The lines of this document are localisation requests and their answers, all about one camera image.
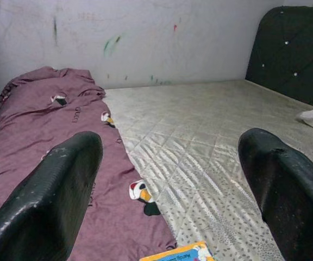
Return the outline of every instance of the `white quilted mattress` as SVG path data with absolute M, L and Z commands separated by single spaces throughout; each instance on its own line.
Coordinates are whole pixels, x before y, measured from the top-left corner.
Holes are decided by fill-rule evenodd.
M 313 161 L 312 107 L 245 80 L 107 90 L 131 161 L 179 245 L 205 240 L 220 261 L 283 260 L 237 156 L 260 127 Z

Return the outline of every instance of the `book cover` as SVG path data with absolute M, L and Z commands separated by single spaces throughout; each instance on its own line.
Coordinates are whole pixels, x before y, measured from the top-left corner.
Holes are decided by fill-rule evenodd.
M 204 241 L 143 257 L 140 261 L 216 261 Z

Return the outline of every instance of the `tufted headboard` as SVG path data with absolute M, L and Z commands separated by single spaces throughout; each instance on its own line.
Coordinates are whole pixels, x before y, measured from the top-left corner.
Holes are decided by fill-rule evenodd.
M 278 7 L 264 16 L 246 79 L 313 105 L 312 7 Z

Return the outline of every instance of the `purple blanket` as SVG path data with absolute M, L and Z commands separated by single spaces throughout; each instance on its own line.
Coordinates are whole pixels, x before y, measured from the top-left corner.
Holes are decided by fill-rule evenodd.
M 81 131 L 102 138 L 102 163 L 70 261 L 136 261 L 176 244 L 104 95 L 89 71 L 43 67 L 13 79 L 0 97 L 0 206 L 53 146 Z

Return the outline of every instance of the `white wall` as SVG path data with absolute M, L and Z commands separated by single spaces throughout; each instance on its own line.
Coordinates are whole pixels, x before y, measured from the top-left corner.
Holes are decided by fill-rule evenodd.
M 260 19 L 282 4 L 0 0 L 0 91 L 44 65 L 89 69 L 104 88 L 242 79 Z

